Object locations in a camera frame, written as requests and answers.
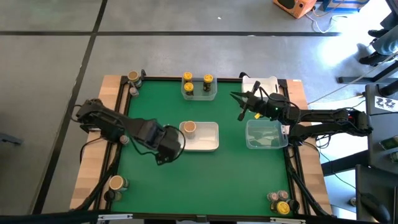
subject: white cable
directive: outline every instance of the white cable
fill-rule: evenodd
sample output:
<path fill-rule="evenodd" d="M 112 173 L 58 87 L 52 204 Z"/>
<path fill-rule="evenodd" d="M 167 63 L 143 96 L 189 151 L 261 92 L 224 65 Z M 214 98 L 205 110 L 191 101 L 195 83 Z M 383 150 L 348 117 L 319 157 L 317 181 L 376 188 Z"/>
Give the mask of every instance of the white cable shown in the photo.
<path fill-rule="evenodd" d="M 335 16 L 332 16 L 332 17 L 330 17 L 330 20 L 329 20 L 329 28 L 328 28 L 327 30 L 325 30 L 325 31 L 322 31 L 321 28 L 319 28 L 318 22 L 317 22 L 315 19 L 312 19 L 308 14 L 306 14 L 305 16 L 306 16 L 307 18 L 309 18 L 309 19 L 312 21 L 312 27 L 313 27 L 313 24 L 315 23 L 315 25 L 316 25 L 316 27 L 318 28 L 319 32 L 321 32 L 322 34 L 328 32 L 331 28 L 333 28 L 333 26 L 335 26 L 335 23 L 332 24 L 331 22 L 332 22 L 332 21 L 337 22 L 337 20 L 335 19 L 336 17 L 348 18 L 347 16 L 344 16 L 344 15 L 335 15 Z"/>
<path fill-rule="evenodd" d="M 331 94 L 333 94 L 333 93 L 335 93 L 335 92 L 341 90 L 342 88 L 346 88 L 347 86 L 349 86 L 349 85 L 351 85 L 351 84 L 353 84 L 353 83 L 358 82 L 360 79 L 362 79 L 363 77 L 365 77 L 366 75 L 370 74 L 370 73 L 373 72 L 375 69 L 377 69 L 378 66 L 384 64 L 384 62 L 390 60 L 392 57 L 396 56 L 397 54 L 398 54 L 398 52 L 396 52 L 396 53 L 394 53 L 394 54 L 388 56 L 386 59 L 384 59 L 384 61 L 382 61 L 381 63 L 379 63 L 376 67 L 372 68 L 370 71 L 368 71 L 368 73 L 366 73 L 366 74 L 364 74 L 364 75 L 361 75 L 360 77 L 358 77 L 358 78 L 356 78 L 355 80 L 353 80 L 352 82 L 350 82 L 350 83 L 348 83 L 348 84 L 346 84 L 346 85 L 344 85 L 344 86 L 338 88 L 337 90 L 332 91 L 332 92 L 326 94 L 325 96 L 320 97 L 320 98 L 318 98 L 318 99 L 316 99 L 316 100 L 310 102 L 308 105 L 310 105 L 310 104 L 312 104 L 312 103 L 315 103 L 316 101 L 321 100 L 321 99 L 327 97 L 328 95 L 331 95 Z"/>

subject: green table surface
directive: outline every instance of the green table surface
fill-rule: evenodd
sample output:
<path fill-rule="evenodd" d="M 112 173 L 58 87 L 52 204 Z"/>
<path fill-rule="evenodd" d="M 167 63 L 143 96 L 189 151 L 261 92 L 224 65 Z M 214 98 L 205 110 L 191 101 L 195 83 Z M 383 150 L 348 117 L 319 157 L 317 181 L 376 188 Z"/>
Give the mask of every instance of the green table surface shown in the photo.
<path fill-rule="evenodd" d="M 158 166 L 153 155 L 140 156 L 131 144 L 122 148 L 118 174 L 130 186 L 112 211 L 201 215 L 276 216 L 266 199 L 269 192 L 289 192 L 282 150 L 246 147 L 245 127 L 254 114 L 241 112 L 231 91 L 241 83 L 218 83 L 213 101 L 187 101 L 180 82 L 146 81 L 131 100 L 128 116 L 156 118 L 178 127 L 182 121 L 213 121 L 220 146 L 214 152 L 184 152 L 176 161 Z M 147 151 L 138 146 L 142 152 Z"/>

